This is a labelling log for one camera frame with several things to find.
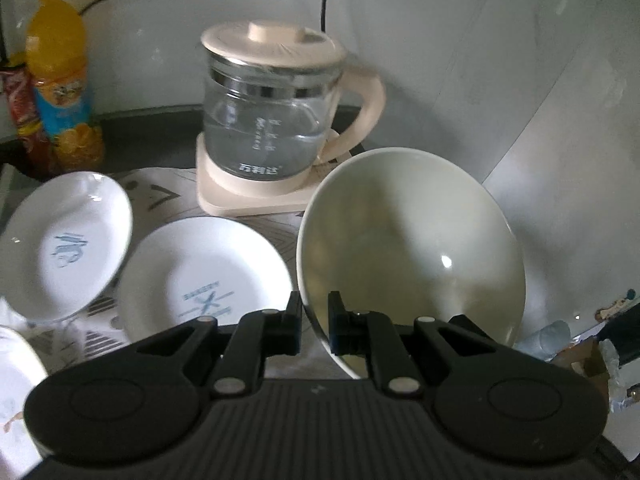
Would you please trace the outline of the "large white flower plate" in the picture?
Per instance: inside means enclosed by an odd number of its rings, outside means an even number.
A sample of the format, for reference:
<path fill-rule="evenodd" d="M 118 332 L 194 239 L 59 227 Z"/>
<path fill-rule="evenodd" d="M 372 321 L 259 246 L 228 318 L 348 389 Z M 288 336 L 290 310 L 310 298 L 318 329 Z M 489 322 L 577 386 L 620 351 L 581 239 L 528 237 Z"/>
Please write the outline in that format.
<path fill-rule="evenodd" d="M 48 373 L 15 330 L 2 326 L 0 344 L 1 478 L 21 479 L 41 460 L 24 422 L 25 401 Z"/>

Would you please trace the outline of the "red drink cans stack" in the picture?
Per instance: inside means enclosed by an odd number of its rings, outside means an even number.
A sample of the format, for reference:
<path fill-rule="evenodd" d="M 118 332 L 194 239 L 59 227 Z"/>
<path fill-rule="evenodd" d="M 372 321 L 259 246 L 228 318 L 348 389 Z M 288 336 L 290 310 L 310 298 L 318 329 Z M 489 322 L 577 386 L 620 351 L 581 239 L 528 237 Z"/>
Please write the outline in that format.
<path fill-rule="evenodd" d="M 2 66 L 1 80 L 18 140 L 23 143 L 27 156 L 35 167 L 42 174 L 52 174 L 54 165 L 51 144 L 37 110 L 32 76 L 26 64 Z"/>

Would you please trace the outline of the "white bakery plate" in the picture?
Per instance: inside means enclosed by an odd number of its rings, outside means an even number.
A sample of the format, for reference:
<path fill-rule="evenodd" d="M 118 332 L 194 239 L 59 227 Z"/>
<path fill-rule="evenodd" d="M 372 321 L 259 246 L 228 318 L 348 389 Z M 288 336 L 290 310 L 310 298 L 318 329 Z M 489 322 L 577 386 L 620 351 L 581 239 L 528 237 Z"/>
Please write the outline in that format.
<path fill-rule="evenodd" d="M 116 301 L 122 328 L 138 341 L 202 316 L 225 326 L 256 310 L 283 310 L 292 290 L 284 260 L 262 234 L 229 219 L 194 217 L 139 243 Z"/>

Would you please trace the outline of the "white plate blue script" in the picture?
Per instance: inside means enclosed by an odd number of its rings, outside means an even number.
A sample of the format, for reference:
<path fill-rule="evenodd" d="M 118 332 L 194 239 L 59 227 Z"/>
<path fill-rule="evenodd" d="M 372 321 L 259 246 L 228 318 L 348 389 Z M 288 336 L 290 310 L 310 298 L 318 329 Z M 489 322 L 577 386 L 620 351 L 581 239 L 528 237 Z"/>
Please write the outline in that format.
<path fill-rule="evenodd" d="M 132 208 L 114 179 L 63 174 L 36 188 L 1 235 L 1 297 L 26 320 L 64 320 L 111 283 L 132 234 Z"/>

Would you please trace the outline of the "glass electric kettle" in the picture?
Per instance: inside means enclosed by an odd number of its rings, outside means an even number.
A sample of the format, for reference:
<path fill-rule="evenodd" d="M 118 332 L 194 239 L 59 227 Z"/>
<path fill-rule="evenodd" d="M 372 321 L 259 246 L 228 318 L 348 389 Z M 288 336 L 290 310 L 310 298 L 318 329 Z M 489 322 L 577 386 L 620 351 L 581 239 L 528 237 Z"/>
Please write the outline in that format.
<path fill-rule="evenodd" d="M 385 89 L 374 70 L 348 62 L 324 32 L 274 21 L 214 25 L 208 59 L 204 145 L 227 174 L 291 179 L 354 148 L 378 123 Z"/>

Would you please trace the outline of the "beige kettle base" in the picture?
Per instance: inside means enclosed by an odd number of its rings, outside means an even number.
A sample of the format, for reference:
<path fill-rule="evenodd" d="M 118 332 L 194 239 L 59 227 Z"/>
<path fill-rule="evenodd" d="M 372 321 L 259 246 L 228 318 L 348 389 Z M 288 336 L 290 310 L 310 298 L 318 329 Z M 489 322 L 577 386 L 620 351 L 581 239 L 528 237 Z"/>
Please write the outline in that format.
<path fill-rule="evenodd" d="M 198 203 L 205 212 L 218 217 L 303 211 L 320 183 L 351 157 L 349 153 L 343 154 L 337 160 L 314 165 L 299 176 L 283 181 L 250 181 L 217 167 L 206 152 L 204 133 L 201 132 L 196 138 Z"/>

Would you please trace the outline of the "orange juice bottle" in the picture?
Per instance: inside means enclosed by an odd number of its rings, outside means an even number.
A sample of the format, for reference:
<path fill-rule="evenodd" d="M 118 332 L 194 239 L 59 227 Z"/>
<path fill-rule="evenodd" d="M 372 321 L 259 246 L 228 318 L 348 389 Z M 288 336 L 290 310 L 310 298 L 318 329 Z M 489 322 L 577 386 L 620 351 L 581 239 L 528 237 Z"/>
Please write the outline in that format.
<path fill-rule="evenodd" d="M 65 0 L 38 1 L 25 50 L 43 129 L 62 170 L 96 170 L 105 144 L 92 116 L 84 22 Z"/>

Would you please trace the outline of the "patterned fringed table cloth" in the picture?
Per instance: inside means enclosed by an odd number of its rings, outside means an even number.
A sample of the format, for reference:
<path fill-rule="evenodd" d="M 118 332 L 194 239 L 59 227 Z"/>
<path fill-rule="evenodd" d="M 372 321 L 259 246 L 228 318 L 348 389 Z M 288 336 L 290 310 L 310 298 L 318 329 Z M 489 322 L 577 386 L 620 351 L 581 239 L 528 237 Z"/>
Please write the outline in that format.
<path fill-rule="evenodd" d="M 146 168 L 115 180 L 129 197 L 134 229 L 112 284 L 58 321 L 31 321 L 1 305 L 2 325 L 27 340 L 48 372 L 199 316 L 225 326 L 250 311 L 285 307 L 297 285 L 300 214 L 208 216 L 196 202 L 192 169 Z"/>

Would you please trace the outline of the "white ceramic bowl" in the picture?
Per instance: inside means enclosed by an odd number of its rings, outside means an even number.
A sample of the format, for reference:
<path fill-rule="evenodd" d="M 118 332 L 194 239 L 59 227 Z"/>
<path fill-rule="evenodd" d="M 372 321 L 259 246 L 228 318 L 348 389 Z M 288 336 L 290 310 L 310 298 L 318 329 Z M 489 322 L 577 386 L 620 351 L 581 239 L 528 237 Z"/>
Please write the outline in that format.
<path fill-rule="evenodd" d="M 449 160 L 413 148 L 364 152 L 321 182 L 299 228 L 296 273 L 323 347 L 330 292 L 397 325 L 463 314 L 506 346 L 525 307 L 522 248 L 494 198 Z"/>

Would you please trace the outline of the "blue plastic water bottle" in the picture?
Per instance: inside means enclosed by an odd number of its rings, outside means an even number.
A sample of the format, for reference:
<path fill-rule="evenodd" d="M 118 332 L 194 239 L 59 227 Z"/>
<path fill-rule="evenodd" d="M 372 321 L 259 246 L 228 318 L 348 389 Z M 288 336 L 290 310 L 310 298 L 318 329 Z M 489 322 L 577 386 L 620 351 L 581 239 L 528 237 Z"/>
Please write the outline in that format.
<path fill-rule="evenodd" d="M 514 349 L 541 361 L 552 360 L 572 341 L 570 326 L 555 321 L 514 344 Z"/>

